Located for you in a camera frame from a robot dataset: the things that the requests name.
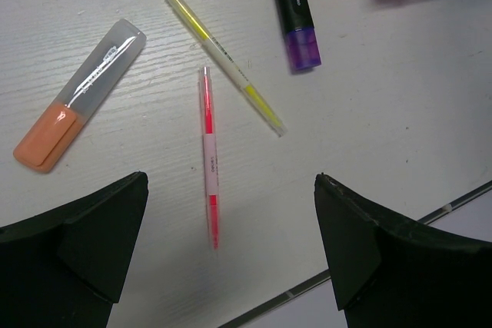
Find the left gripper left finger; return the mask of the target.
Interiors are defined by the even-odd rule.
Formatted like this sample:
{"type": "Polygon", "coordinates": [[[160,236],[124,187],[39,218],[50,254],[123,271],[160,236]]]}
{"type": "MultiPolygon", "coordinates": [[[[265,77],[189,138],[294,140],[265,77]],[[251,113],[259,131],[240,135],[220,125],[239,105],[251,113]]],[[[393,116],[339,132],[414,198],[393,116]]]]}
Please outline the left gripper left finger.
{"type": "Polygon", "coordinates": [[[1,228],[3,327],[105,327],[121,297],[148,199],[134,172],[1,228]]]}

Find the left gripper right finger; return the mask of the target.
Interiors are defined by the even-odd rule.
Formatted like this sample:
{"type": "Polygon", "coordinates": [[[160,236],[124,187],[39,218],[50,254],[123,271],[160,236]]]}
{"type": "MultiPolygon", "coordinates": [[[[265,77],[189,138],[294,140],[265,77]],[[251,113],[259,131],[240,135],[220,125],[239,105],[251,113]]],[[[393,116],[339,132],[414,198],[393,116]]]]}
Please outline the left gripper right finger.
{"type": "Polygon", "coordinates": [[[319,174],[314,202],[350,327],[489,327],[491,245],[427,226],[319,174]]]}

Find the purple black highlighter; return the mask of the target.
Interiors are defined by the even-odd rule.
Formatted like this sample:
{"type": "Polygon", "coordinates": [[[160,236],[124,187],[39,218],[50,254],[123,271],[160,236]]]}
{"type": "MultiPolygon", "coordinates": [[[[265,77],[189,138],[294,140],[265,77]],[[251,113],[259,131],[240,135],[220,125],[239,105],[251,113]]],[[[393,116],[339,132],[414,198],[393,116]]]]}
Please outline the purple black highlighter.
{"type": "Polygon", "coordinates": [[[321,65],[308,0],[275,0],[291,69],[311,70],[321,65]]]}

